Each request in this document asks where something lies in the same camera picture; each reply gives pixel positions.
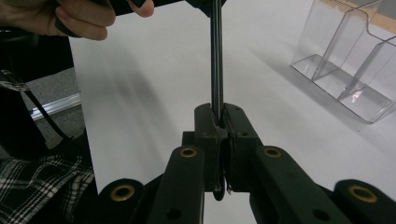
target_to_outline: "white table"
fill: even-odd
[[[355,178],[396,199],[396,114],[362,123],[289,67],[312,0],[229,0],[223,7],[225,102],[265,145],[320,185]],[[99,190],[163,173],[193,109],[210,102],[209,19],[185,2],[120,16],[106,41],[72,39]],[[248,195],[205,197],[205,223],[255,223]]]

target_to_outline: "human hand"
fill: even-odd
[[[141,17],[154,12],[152,0],[137,7],[130,0],[131,9]],[[13,26],[39,35],[65,35],[56,26],[56,18],[74,34],[103,40],[107,26],[116,15],[109,0],[94,3],[91,0],[0,0],[0,25]]]

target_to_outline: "metal pole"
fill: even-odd
[[[223,107],[223,71],[221,45],[221,0],[213,0],[210,17],[211,57],[212,57],[212,111],[221,121]]]

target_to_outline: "transparent organizer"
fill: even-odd
[[[314,0],[291,64],[370,123],[396,100],[396,25],[381,4]]]

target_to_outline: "black and white plaid clothing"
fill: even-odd
[[[93,170],[81,156],[54,155],[38,161],[0,161],[0,223],[28,223],[55,195],[62,213],[72,221]]]

